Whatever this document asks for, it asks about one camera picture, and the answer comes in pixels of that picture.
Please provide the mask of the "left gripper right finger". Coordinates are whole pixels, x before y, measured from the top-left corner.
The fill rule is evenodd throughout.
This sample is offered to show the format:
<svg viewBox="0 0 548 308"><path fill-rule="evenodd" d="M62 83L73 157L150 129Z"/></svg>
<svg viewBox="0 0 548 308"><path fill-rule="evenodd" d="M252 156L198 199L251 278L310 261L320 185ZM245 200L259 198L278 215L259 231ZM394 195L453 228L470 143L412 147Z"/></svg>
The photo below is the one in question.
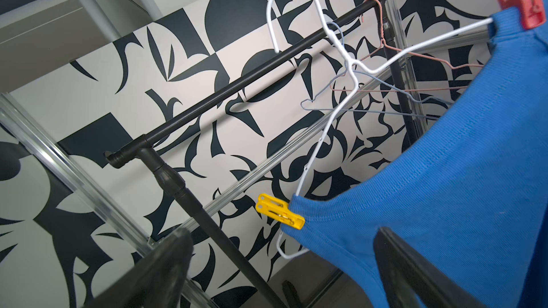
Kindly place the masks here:
<svg viewBox="0 0 548 308"><path fill-rule="evenodd" d="M390 228L373 241L375 260L390 307L484 307Z"/></svg>

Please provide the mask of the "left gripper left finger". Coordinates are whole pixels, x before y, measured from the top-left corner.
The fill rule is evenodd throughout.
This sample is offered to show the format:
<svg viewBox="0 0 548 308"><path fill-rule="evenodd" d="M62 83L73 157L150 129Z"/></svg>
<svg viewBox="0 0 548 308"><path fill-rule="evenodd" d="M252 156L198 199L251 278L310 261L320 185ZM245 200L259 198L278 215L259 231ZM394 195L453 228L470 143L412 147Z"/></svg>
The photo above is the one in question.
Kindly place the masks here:
<svg viewBox="0 0 548 308"><path fill-rule="evenodd" d="M194 245L191 233L171 233L85 307L179 307Z"/></svg>

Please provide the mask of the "white wire hanger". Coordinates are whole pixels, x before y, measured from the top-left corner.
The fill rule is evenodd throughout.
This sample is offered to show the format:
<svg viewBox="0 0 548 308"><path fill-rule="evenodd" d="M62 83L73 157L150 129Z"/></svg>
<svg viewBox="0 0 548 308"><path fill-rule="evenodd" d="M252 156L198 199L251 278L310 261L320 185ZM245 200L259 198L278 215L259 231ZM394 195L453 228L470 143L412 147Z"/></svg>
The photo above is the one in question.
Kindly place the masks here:
<svg viewBox="0 0 548 308"><path fill-rule="evenodd" d="M269 34L270 34L270 37L271 37L271 41L273 43L274 51L275 51L275 53L278 54L280 52L280 49L278 47L278 42L275 38L273 25L272 25L272 22L271 22L271 9L272 9L272 5L273 5L274 1L275 0L268 0L267 9L266 9L266 19L267 19L268 31L269 31ZM400 58L402 58L402 57L404 57L408 54L424 58L426 56L424 56L422 54L415 53L415 51L418 51L419 49L425 48L427 46L431 46L435 43L444 41L448 38L456 37L457 35L464 34L465 32L472 31L474 29L478 29L480 27L487 26L487 25L493 23L493 18L487 18L487 19L484 19L484 20L481 20L481 21L477 21L473 24L467 25L466 27L462 27L462 28L456 29L454 31L450 31L446 34L439 35L438 37L429 39L429 40L424 41L422 43L415 44L415 45L410 46L410 47L405 48L405 49L396 48L395 50L398 51L398 53L395 56L390 57L384 64L382 64L378 68L370 69L361 60L352 57L346 51L344 43L341 42L341 41L344 40L344 34L342 33L342 30L341 30L341 27L340 27L340 25L343 24L343 23L338 24L338 23L335 23L334 21L331 21L331 22L328 23L327 21L325 21L325 17L324 17L323 10L322 10L322 7L320 5L319 0L313 0L313 3L315 4L315 8L316 8L316 11L318 13L318 17L319 17L319 20L321 22L323 32L326 33L326 36L332 42L333 47L335 47L338 50L339 54L344 58L344 61L345 61L345 63L344 63L345 64L344 65L345 71L341 74L336 75L332 79L332 81L329 82L328 85L331 85L331 83L335 79L348 74L350 76L350 78L352 79L353 83L354 83L354 87L352 88L350 93L344 98L344 100L340 104L338 104L333 110L331 110L332 113L329 115L328 120L327 120L327 122L325 123L325 125L323 127L323 132L322 132L322 134L321 134L321 136L320 136L320 138L319 138L319 140L316 144L316 147L313 151L313 154L309 158L308 163L303 168L303 172L302 172L302 175L299 179L298 187L295 191L294 197L297 197L301 194L301 190L302 190L303 184L305 182L305 178L308 175L308 171L312 168L313 162L316 159L316 156L318 155L318 153L321 149L321 146L322 146L325 138L328 135L328 131L331 128L331 125L332 125L333 121L335 120L335 118L337 118L339 112L341 112L347 106L347 104L349 103L351 98L353 98L358 92L359 82L358 82L358 79L355 75L355 69L353 67L362 69L362 71L358 71L358 73L360 75L366 75L366 76L372 78L372 80L377 81L380 84L385 84L385 85L388 86L388 84L385 83L385 81L382 81L380 78L376 77L375 75L378 75L378 74L381 73L381 71L384 71L384 70L388 69L389 66L395 64L397 61L400 60ZM340 31L341 41L336 36L335 32L333 32L328 27L329 25L334 26L335 30ZM309 249L303 248L302 250L300 250L300 251L298 251L298 252L296 252L292 255L285 254L285 252L282 251L282 249L281 249L282 236L283 236L283 232L280 232L280 235L278 236L278 239L277 239L277 242L276 242L276 248L277 248L278 253L281 255L282 258L284 258L286 260L291 260L293 258L304 255L305 253L307 253L309 251Z"/></svg>

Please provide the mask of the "blue tank top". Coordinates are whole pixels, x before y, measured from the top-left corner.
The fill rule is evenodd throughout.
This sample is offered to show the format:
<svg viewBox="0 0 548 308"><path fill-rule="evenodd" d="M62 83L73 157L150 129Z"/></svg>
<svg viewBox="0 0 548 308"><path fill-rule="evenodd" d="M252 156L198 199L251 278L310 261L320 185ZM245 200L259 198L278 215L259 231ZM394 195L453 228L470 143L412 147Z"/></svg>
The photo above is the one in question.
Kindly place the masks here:
<svg viewBox="0 0 548 308"><path fill-rule="evenodd" d="M284 234L388 306L373 240L390 228L488 307L547 306L547 26L492 17L492 55L426 134L327 201L301 196Z"/></svg>

